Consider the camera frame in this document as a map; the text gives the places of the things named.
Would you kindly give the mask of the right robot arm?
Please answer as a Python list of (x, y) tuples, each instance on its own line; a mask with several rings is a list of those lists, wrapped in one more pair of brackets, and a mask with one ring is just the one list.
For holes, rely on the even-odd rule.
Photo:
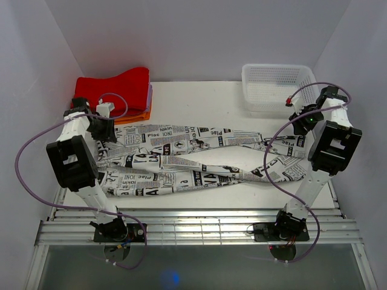
[(307, 232), (307, 209), (325, 184), (347, 168), (362, 137), (362, 131), (352, 126), (346, 112), (349, 97), (340, 95), (339, 90), (333, 85), (322, 88), (316, 102), (310, 105), (292, 97), (286, 101), (294, 108), (289, 121), (295, 135), (305, 136), (319, 122), (323, 125), (308, 153), (310, 165), (305, 178), (273, 224), (274, 235), (280, 240), (296, 240)]

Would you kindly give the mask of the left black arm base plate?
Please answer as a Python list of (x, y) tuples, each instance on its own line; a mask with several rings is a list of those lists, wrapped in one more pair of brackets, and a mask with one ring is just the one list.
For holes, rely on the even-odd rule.
[(145, 241), (146, 224), (143, 224), (144, 229), (139, 224), (100, 224), (95, 226), (93, 242), (97, 243), (123, 243), (130, 241), (132, 243), (140, 243)]

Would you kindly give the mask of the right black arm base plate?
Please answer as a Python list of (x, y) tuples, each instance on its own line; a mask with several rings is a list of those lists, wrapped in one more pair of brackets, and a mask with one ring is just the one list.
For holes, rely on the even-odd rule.
[(256, 242), (306, 242), (310, 240), (307, 228), (299, 234), (281, 229), (274, 222), (258, 222), (252, 225), (252, 233)]

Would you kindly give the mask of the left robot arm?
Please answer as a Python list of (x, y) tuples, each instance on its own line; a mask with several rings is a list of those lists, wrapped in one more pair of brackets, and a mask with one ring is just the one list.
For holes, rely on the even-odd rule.
[(108, 201), (99, 185), (98, 167), (85, 141), (88, 132), (96, 141), (117, 141), (114, 120), (110, 119), (115, 106), (99, 100), (92, 112), (85, 98), (72, 99), (72, 105), (63, 114), (65, 124), (58, 139), (46, 146), (54, 174), (62, 188), (77, 194), (87, 207), (96, 209), (96, 221), (91, 225), (103, 237), (122, 241), (128, 235), (128, 226), (117, 216), (117, 207)]

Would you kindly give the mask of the newspaper print trousers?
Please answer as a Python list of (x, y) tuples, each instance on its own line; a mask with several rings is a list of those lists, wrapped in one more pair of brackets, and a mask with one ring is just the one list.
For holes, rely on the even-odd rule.
[[(306, 175), (306, 137), (280, 135), (274, 141), (257, 131), (219, 127), (147, 124), (119, 126), (116, 143), (96, 141), (99, 184), (108, 197), (171, 195), (242, 182), (293, 182)], [(196, 160), (208, 150), (243, 147), (275, 157), (244, 170)]]

